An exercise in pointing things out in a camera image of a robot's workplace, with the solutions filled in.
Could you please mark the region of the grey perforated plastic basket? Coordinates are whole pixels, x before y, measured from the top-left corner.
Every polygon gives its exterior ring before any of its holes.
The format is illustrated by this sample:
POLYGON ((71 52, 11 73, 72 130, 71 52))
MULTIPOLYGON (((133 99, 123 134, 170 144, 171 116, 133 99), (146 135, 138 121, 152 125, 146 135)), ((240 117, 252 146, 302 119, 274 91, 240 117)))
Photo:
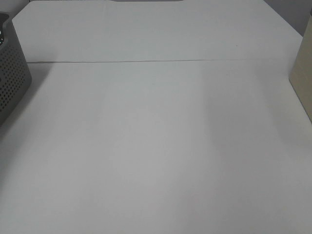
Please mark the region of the grey perforated plastic basket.
POLYGON ((0 123, 3 124, 30 87, 29 71, 8 12, 0 13, 0 123))

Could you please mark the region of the beige box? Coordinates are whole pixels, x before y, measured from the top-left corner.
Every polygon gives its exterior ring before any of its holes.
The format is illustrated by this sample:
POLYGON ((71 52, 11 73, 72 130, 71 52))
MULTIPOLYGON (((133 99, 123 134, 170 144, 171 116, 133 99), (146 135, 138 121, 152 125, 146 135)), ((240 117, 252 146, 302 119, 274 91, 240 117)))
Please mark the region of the beige box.
POLYGON ((290 74, 290 83, 312 120, 312 12, 290 74))

